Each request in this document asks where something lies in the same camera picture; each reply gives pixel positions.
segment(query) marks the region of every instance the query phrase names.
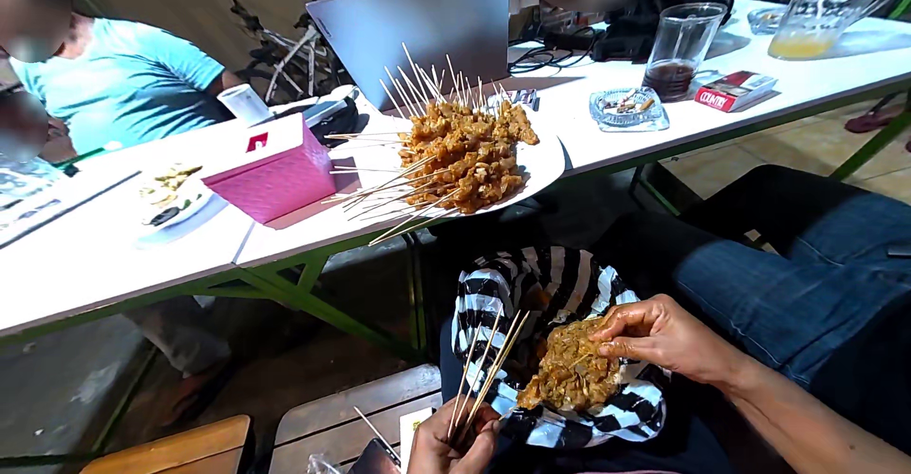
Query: silver laptop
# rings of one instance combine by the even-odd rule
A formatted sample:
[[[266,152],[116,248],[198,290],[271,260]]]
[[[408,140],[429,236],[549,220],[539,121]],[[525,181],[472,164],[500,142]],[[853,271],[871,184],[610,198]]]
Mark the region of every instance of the silver laptop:
[[[509,0],[321,0],[308,3],[307,11],[361,92],[382,111],[393,104],[380,79],[399,99],[384,66],[402,85],[399,65],[417,83],[403,42],[427,74],[431,65],[437,76],[446,70],[444,95],[452,87],[447,53],[472,87],[479,76],[488,83],[508,75]]]

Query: hand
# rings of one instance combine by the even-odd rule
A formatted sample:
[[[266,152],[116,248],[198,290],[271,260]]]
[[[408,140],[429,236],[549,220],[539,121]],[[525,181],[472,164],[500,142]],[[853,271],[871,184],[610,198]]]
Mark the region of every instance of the hand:
[[[415,441],[411,447],[408,462],[410,474],[480,474],[484,472],[496,449],[496,437],[500,431],[500,415],[490,405],[483,403],[474,416],[472,427],[476,433],[474,441],[468,444],[465,454],[446,443],[449,422],[453,416],[453,405],[465,397],[450,399],[448,403],[417,427]],[[465,416],[474,404],[469,398],[465,405]]]
[[[735,380],[750,362],[666,294],[611,308],[589,338],[604,343],[598,350],[602,356],[644,360],[712,385]]]

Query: pink tissue box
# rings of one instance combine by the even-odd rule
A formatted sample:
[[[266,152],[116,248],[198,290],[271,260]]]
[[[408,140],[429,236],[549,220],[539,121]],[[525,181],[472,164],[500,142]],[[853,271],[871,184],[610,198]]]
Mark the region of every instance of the pink tissue box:
[[[335,193],[329,151],[302,114],[256,126],[227,168],[202,179],[258,223],[267,223]]]

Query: wooden stool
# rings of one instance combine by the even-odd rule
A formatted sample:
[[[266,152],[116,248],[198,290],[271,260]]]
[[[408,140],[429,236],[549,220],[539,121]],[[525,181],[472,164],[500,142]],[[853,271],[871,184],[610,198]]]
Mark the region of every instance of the wooden stool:
[[[429,363],[301,405],[281,418],[269,473],[300,474],[310,455],[320,453],[351,467],[373,438],[355,406],[398,451],[399,418],[442,405],[440,370]]]
[[[235,416],[99,457],[81,474],[237,474],[249,463],[250,418]]]

